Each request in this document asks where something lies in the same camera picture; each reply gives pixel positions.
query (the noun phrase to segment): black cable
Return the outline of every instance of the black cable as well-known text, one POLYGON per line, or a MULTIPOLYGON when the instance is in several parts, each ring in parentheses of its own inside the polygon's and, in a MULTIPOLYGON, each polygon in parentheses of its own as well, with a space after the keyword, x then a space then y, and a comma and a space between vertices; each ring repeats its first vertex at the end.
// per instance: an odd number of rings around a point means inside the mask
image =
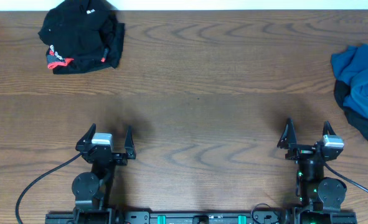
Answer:
POLYGON ((350 184, 352 184, 352 185, 355 185, 356 187, 359 187, 360 189, 362 189, 363 191, 365 191, 365 192, 367 192, 367 193, 368 193, 368 189, 367 189, 366 187, 362 186, 361 184, 358 184, 357 182, 355 182, 355 181, 351 180, 350 178, 344 177, 343 175, 339 174, 339 173, 338 173, 338 172, 336 172, 334 169, 332 169, 332 168, 331 168, 331 167, 326 163, 326 161, 323 159, 324 157, 323 157, 323 153, 322 153, 322 151, 321 151, 321 157, 322 157, 322 161, 323 161, 324 166, 325 166, 325 167, 326 167, 330 172, 332 172, 334 175, 336 175, 336 176, 340 177, 341 179, 343 179, 343 180, 345 180, 345 181, 349 182, 349 183, 350 183, 350 184))
POLYGON ((82 155, 82 153, 77 154, 77 156, 71 158, 69 161, 53 168, 52 170, 42 174, 41 176, 39 176, 38 178, 36 178, 36 180, 33 180, 33 182, 31 182, 21 193, 21 196, 19 196, 19 198, 17 199, 16 202, 16 206, 15 206, 15 216, 16 216, 16 220, 18 222, 18 224, 23 224, 22 220, 21 220, 21 216, 19 215, 19 205, 21 204, 22 198, 24 196, 24 194, 26 194, 26 192, 35 184, 37 183, 39 180, 43 179, 45 176, 47 176, 48 174, 52 173, 53 171, 57 171, 60 168, 66 166, 67 164, 73 162, 75 159, 79 158, 82 155))
POLYGON ((272 210, 272 212, 278 217, 278 221, 276 221, 276 222, 274 222, 274 223, 271 223, 271 224, 275 224, 275 223, 278 223, 279 222, 279 219, 280 219, 280 216, 279 216, 279 214, 277 214, 275 211, 274 211, 274 209, 272 209, 271 208, 271 206, 269 206, 268 204, 266 204, 266 203, 258 203, 258 204, 256 204, 256 206, 254 206, 254 208, 252 209, 252 212, 250 212, 250 218, 252 218, 252 220, 256 223, 256 224, 261 224, 260 222, 258 222, 255 218, 254 218, 254 216, 253 216, 253 213, 254 213, 254 210, 258 207, 258 206, 260 206, 260 205, 265 205, 265 206, 267 206, 268 208, 270 208, 271 210, 272 210))

